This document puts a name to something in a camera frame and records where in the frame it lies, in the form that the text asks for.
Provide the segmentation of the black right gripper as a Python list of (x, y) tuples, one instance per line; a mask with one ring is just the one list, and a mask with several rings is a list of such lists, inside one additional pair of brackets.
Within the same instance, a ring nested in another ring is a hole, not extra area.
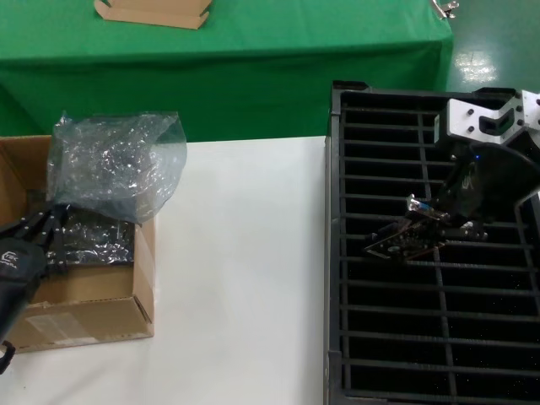
[(497, 144), (472, 144), (459, 157), (435, 198), (452, 223), (438, 230), (443, 240), (486, 240), (483, 223), (521, 204), (539, 190), (539, 164)]

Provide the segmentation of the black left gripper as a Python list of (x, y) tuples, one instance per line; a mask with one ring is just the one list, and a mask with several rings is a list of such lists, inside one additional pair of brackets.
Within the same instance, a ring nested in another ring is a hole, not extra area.
[[(48, 205), (1, 226), (1, 342), (33, 300), (46, 269), (46, 255), (49, 273), (68, 271), (64, 247), (68, 208)], [(41, 244), (46, 254), (33, 243)]]

